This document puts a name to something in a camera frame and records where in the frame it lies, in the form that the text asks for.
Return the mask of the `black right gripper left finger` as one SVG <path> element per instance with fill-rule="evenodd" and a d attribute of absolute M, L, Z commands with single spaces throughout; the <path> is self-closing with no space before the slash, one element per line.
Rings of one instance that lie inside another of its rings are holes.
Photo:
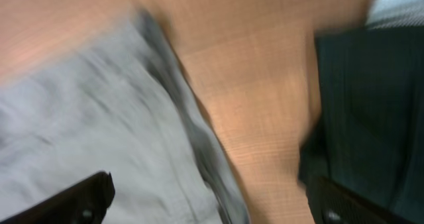
<path fill-rule="evenodd" d="M 112 175 L 97 172 L 1 224 L 101 224 L 114 197 Z"/>

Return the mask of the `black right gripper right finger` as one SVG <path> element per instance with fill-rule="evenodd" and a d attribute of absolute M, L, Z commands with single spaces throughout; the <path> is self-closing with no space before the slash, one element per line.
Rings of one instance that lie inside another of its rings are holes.
<path fill-rule="evenodd" d="M 318 224 L 413 224 L 326 177 L 310 179 L 306 194 Z"/>

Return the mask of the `grey shorts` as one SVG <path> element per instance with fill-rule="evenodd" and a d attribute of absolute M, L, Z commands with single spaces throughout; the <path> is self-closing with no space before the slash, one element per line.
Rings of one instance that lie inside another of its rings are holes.
<path fill-rule="evenodd" d="M 249 223 L 246 202 L 160 25 L 140 11 L 1 86 L 1 218 L 110 176 L 105 223 Z"/>

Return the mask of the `black garment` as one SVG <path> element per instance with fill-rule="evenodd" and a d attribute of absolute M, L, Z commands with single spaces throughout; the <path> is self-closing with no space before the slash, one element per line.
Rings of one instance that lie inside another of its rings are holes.
<path fill-rule="evenodd" d="M 321 116 L 299 181 L 326 177 L 423 222 L 423 28 L 357 28 L 315 38 Z"/>

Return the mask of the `light blue garment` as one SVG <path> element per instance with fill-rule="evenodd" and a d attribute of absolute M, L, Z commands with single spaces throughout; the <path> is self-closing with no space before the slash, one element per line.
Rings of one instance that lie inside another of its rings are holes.
<path fill-rule="evenodd" d="M 370 28 L 423 26 L 423 0 L 371 0 L 366 26 Z"/>

